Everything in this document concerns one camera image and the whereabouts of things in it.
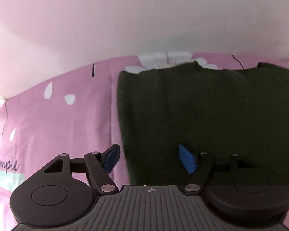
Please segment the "dark green knit sweater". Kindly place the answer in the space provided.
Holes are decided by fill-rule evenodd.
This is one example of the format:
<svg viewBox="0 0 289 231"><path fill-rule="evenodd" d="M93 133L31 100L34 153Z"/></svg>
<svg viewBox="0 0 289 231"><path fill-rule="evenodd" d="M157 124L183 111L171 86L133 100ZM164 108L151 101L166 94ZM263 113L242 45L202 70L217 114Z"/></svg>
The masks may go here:
<svg viewBox="0 0 289 231"><path fill-rule="evenodd" d="M240 154L289 178L289 69L259 63L212 70L197 62L118 77L117 111L134 185L178 185L179 146Z"/></svg>

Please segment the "pink floral bed sheet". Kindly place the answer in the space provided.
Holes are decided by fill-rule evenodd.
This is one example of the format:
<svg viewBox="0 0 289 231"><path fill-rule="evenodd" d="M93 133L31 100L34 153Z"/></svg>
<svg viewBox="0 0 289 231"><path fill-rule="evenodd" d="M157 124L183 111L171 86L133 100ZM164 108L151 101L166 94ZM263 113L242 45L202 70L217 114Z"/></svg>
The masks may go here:
<svg viewBox="0 0 289 231"><path fill-rule="evenodd" d="M0 230L17 224L11 193L60 153L82 157L120 143L116 110L118 75L198 61L209 69L243 69L268 57L166 52L104 60L28 89L0 105Z"/></svg>

